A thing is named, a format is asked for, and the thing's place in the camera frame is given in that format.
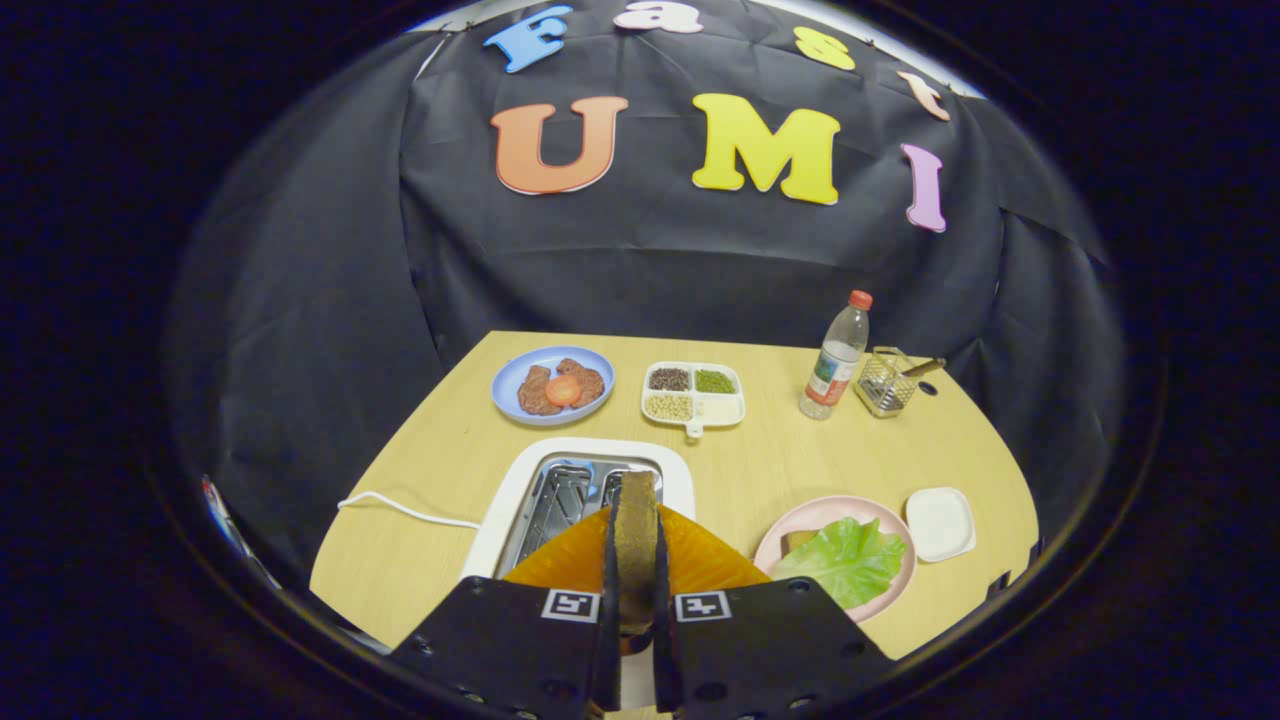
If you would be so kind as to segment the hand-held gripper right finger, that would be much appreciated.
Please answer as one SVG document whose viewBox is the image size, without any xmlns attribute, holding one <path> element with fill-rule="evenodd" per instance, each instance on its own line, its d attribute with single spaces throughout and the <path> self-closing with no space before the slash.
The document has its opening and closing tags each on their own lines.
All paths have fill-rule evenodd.
<svg viewBox="0 0 1280 720">
<path fill-rule="evenodd" d="M 686 516 L 660 509 L 669 600 L 655 618 L 655 706 L 676 719 L 859 714 L 893 661 L 810 577 L 773 582 Z"/>
</svg>

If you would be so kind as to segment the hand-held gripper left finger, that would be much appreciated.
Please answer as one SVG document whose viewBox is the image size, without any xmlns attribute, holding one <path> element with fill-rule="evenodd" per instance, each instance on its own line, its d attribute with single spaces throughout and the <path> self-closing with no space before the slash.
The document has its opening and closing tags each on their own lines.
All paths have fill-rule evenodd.
<svg viewBox="0 0 1280 720">
<path fill-rule="evenodd" d="M 600 719 L 620 707 L 620 598 L 611 509 L 557 536 L 596 550 L 598 591 L 466 577 L 390 661 L 480 705 L 484 717 Z"/>
</svg>

